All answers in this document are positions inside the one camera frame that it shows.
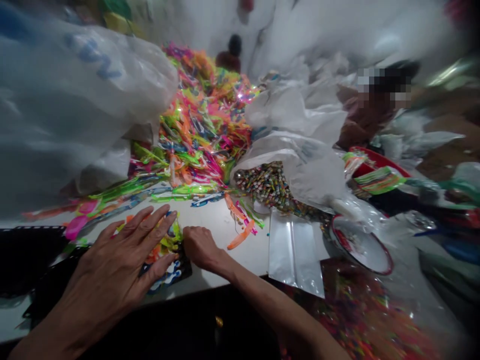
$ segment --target white bowl with red rim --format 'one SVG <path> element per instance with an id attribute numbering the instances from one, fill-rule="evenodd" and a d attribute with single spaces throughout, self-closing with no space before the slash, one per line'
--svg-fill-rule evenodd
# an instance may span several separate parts
<path id="1" fill-rule="evenodd" d="M 350 261 L 379 275 L 392 273 L 392 257 L 373 233 L 363 232 L 361 225 L 342 215 L 333 218 L 329 231 L 333 243 Z"/>

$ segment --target dark floor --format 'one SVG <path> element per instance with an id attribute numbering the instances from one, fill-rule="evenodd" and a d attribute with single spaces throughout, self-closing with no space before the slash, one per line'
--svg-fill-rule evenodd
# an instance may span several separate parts
<path id="1" fill-rule="evenodd" d="M 217 326 L 215 316 L 222 318 Z M 15 343 L 0 346 L 6 359 Z M 81 359 L 279 359 L 275 334 L 231 286 L 137 310 Z"/>

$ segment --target white table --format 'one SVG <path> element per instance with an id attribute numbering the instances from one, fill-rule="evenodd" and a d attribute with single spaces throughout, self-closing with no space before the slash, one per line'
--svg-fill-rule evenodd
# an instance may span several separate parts
<path id="1" fill-rule="evenodd" d="M 170 201 L 170 210 L 178 211 L 178 220 L 182 227 L 186 226 L 202 226 L 210 229 L 216 244 L 227 249 L 227 245 L 237 236 L 237 231 L 241 233 L 243 230 L 240 225 L 236 225 L 230 210 L 224 200 L 218 202 L 210 202 L 205 206 L 195 208 L 191 207 L 191 201 Z M 94 242 L 99 233 L 110 223 L 119 220 L 125 220 L 127 215 L 136 214 L 139 210 L 153 205 L 155 209 L 163 206 L 163 203 L 149 202 L 149 199 L 139 204 L 132 210 L 112 217 L 109 220 L 99 223 L 93 231 L 86 236 L 89 242 Z M 64 213 L 56 217 L 35 222 L 0 222 L 0 227 L 12 228 L 19 225 L 61 225 L 69 222 L 75 217 L 74 213 Z M 269 237 L 270 232 L 270 216 L 264 218 L 265 227 L 260 229 L 256 226 L 258 234 L 254 236 L 250 234 L 247 239 L 237 248 L 228 251 L 228 253 L 240 264 L 249 269 L 252 273 L 262 276 L 267 274 L 269 268 Z M 193 274 L 167 289 L 162 290 L 159 294 L 147 296 L 143 304 L 152 304 L 163 300 L 170 300 L 175 297 L 186 294 L 196 293 L 207 289 L 217 288 L 227 284 L 223 278 L 212 274 L 211 272 L 193 267 Z M 23 322 L 22 314 L 30 305 L 28 296 L 15 299 L 0 299 L 0 343 L 19 339 L 28 334 L 30 322 Z"/>

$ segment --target person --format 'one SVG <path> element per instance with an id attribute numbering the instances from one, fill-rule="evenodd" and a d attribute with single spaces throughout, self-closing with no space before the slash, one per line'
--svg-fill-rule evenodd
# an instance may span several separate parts
<path id="1" fill-rule="evenodd" d="M 76 359 L 137 307 L 176 257 L 161 257 L 139 277 L 146 257 L 177 216 L 173 211 L 164 218 L 169 209 L 164 205 L 152 214 L 153 207 L 149 206 L 115 236 L 123 221 L 108 225 L 80 259 L 59 302 L 17 344 L 9 359 Z M 185 227 L 183 235 L 191 262 L 236 287 L 294 359 L 349 359 L 347 352 L 304 309 L 218 248 L 208 229 Z"/>
<path id="2" fill-rule="evenodd" d="M 392 97 L 406 92 L 419 69 L 418 61 L 402 60 L 382 69 L 380 76 L 370 77 L 366 91 L 356 92 L 356 96 L 344 102 L 348 115 L 336 144 L 345 150 L 352 146 L 367 147 L 375 134 L 392 120 L 395 109 L 409 106 Z"/>
<path id="3" fill-rule="evenodd" d="M 233 34 L 228 42 L 228 51 L 222 51 L 216 56 L 215 65 L 240 74 L 242 69 L 240 63 L 241 52 L 242 38 L 237 34 Z"/>

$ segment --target hair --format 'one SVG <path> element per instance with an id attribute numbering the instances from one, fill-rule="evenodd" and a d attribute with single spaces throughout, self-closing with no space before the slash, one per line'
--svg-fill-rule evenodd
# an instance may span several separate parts
<path id="1" fill-rule="evenodd" d="M 370 85 L 373 93 L 400 93 L 402 87 L 411 85 L 412 79 L 420 70 L 418 61 L 402 60 L 395 62 L 382 69 L 381 76 L 376 76 L 374 84 Z"/>
<path id="2" fill-rule="evenodd" d="M 240 53 L 242 52 L 242 38 L 237 35 L 233 34 L 228 42 L 228 52 L 232 54 L 234 57 L 239 57 Z"/>

